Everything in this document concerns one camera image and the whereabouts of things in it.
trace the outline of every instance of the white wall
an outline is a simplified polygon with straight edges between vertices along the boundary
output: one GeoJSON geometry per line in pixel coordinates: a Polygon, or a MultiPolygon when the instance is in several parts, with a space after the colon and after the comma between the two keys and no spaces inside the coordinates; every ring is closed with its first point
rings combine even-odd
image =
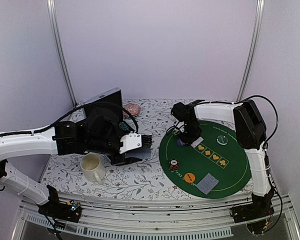
{"type": "MultiPolygon", "coordinates": [[[[0,131],[41,127],[69,109],[47,2],[0,0],[0,131]]],[[[47,156],[9,161],[37,180],[47,156]]],[[[0,240],[11,238],[20,202],[15,192],[0,192],[0,240]]]]}
{"type": "Polygon", "coordinates": [[[120,87],[124,98],[235,100],[256,0],[56,1],[77,99],[120,87]]]}
{"type": "MultiPolygon", "coordinates": [[[[277,107],[279,128],[269,142],[269,160],[275,180],[282,193],[289,193],[300,223],[300,1],[265,2],[245,96],[252,94],[269,97],[277,107]]],[[[270,133],[274,113],[258,103],[270,133]]]]}

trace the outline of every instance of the poker mat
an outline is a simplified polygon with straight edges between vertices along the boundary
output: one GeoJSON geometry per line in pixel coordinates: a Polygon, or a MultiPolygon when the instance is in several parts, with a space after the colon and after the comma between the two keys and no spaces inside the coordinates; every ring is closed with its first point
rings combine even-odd
{"type": "Polygon", "coordinates": [[[251,178],[250,165],[244,149],[238,144],[236,132],[211,121],[199,121],[203,141],[193,148],[179,146],[178,136],[166,134],[159,147],[161,167],[167,177],[180,189],[197,197],[221,199],[243,189],[251,178]],[[179,162],[178,170],[170,170],[170,161],[179,162]],[[192,183],[185,177],[195,176],[192,183]],[[210,173],[219,182],[208,194],[196,186],[210,173]]]}

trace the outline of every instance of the floral tablecloth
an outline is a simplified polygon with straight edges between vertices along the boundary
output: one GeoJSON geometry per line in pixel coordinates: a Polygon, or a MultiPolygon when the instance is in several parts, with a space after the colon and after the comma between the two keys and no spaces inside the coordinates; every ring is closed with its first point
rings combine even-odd
{"type": "MultiPolygon", "coordinates": [[[[159,145],[166,129],[172,126],[176,119],[170,110],[177,102],[189,102],[180,99],[139,99],[125,100],[124,104],[134,103],[141,106],[141,113],[136,117],[139,132],[153,135],[151,158],[125,166],[111,166],[107,157],[102,157],[106,175],[103,185],[89,182],[83,176],[80,168],[82,155],[65,156],[52,155],[47,169],[42,177],[42,183],[49,184],[57,190],[83,196],[115,198],[126,200],[181,200],[197,199],[176,187],[163,172],[159,161],[159,145]]],[[[82,110],[72,114],[71,121],[85,118],[82,110]]],[[[222,122],[234,129],[229,123],[222,122]]],[[[247,185],[236,194],[252,192],[253,184],[247,185]]]]}

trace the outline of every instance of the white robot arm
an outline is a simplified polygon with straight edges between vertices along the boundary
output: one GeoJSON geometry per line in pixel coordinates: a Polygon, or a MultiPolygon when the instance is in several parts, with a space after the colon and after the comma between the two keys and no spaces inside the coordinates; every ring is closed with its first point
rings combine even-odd
{"type": "Polygon", "coordinates": [[[152,136],[127,132],[119,128],[119,123],[110,110],[96,108],[88,118],[76,123],[60,121],[51,127],[0,132],[0,185],[32,199],[39,206],[40,213],[78,222],[81,215],[78,202],[61,203],[55,188],[24,175],[7,159],[36,154],[83,155],[93,152],[112,157],[112,164],[140,160],[126,158],[125,154],[135,149],[149,148],[152,136]]]}
{"type": "MultiPolygon", "coordinates": [[[[207,103],[194,107],[194,113],[198,120],[218,120],[223,122],[236,124],[234,117],[234,109],[242,106],[239,104],[220,104],[207,103]]],[[[250,170],[253,180],[253,194],[264,197],[270,190],[271,186],[268,181],[270,165],[266,165],[266,152],[263,148],[263,141],[257,148],[244,148],[246,156],[250,164],[250,170]]]]}
{"type": "Polygon", "coordinates": [[[183,125],[178,136],[186,145],[191,145],[201,136],[198,120],[218,120],[234,124],[237,142],[247,155],[253,180],[252,204],[245,205],[244,208],[234,207],[234,220],[247,221],[253,219],[252,215],[264,217],[273,212],[271,198],[274,190],[269,183],[266,125],[254,101],[234,104],[197,100],[188,105],[179,102],[173,106],[171,114],[179,120],[178,126],[183,125]]]}

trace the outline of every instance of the red poker chip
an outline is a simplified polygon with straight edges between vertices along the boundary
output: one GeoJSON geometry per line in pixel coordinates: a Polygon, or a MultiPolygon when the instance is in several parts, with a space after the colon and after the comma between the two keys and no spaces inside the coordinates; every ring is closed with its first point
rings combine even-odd
{"type": "MultiPolygon", "coordinates": [[[[141,107],[138,104],[134,104],[134,103],[129,103],[127,105],[124,105],[123,107],[134,117],[137,116],[141,111],[141,107]]],[[[128,117],[128,114],[126,114],[125,112],[123,112],[123,115],[125,117],[128,117]]]]}

